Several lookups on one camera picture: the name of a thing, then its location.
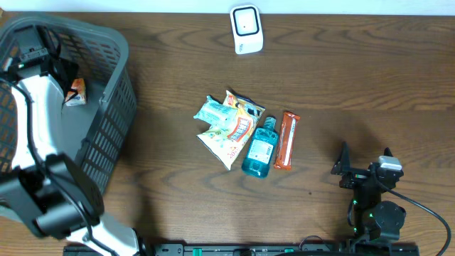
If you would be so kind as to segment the green wet wipes pack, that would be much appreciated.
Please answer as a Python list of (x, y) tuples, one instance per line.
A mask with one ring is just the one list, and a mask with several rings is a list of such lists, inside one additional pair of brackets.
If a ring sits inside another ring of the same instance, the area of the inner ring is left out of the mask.
[(208, 95), (203, 106), (193, 118), (204, 121), (213, 127), (228, 129), (235, 121), (237, 112), (237, 108), (220, 104)]

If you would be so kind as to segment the blue mouthwash bottle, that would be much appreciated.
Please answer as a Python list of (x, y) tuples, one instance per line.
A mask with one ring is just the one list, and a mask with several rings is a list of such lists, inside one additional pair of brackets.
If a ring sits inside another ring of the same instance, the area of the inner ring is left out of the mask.
[(278, 142), (278, 134), (275, 131), (276, 121), (275, 117), (269, 116), (262, 127), (256, 128), (242, 163), (245, 174), (257, 178), (268, 176), (272, 154)]

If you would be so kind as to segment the small orange carton box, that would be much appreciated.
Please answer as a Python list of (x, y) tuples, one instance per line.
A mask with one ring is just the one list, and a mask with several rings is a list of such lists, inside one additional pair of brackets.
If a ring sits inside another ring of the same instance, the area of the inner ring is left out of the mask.
[(74, 79), (65, 98), (65, 105), (72, 107), (86, 104), (87, 95), (85, 81), (83, 78)]

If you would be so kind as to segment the grey plastic shopping basket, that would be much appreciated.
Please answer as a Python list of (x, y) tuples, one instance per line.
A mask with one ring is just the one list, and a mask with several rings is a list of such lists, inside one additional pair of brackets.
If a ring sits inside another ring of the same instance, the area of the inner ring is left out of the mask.
[(1, 64), (20, 55), (14, 31), (24, 26), (49, 28), (61, 56), (77, 63), (87, 103), (62, 108), (66, 153), (104, 193), (137, 110), (127, 73), (129, 46), (118, 31), (74, 19), (21, 14), (1, 26)]

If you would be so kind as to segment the yellow snack bag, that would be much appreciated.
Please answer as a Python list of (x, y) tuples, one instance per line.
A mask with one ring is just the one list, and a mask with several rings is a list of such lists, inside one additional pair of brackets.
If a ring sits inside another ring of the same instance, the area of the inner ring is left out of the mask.
[(226, 97), (220, 104), (238, 109), (235, 121), (228, 129), (210, 125), (208, 130), (198, 134), (197, 138), (227, 170), (230, 170), (244, 145), (252, 136), (265, 107), (248, 97), (236, 95), (230, 91), (226, 92)]

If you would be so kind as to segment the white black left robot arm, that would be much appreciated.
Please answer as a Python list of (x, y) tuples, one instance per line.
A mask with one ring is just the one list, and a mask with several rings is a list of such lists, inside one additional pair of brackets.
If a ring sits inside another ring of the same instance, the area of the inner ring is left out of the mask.
[(1, 197), (37, 237), (79, 242), (102, 255), (145, 255), (133, 228), (105, 212), (109, 176), (136, 112), (123, 70), (107, 85), (90, 83), (96, 112), (70, 107), (78, 65), (49, 48), (13, 58), (1, 81), (16, 101), (17, 146)]

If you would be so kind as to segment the orange snack bar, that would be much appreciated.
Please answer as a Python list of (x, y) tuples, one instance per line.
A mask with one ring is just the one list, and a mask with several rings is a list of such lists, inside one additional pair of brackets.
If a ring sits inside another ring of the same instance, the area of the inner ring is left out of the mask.
[(279, 143), (277, 145), (277, 156), (274, 162), (274, 168), (276, 169), (291, 170), (291, 156), (299, 120), (299, 115), (292, 112), (283, 113)]

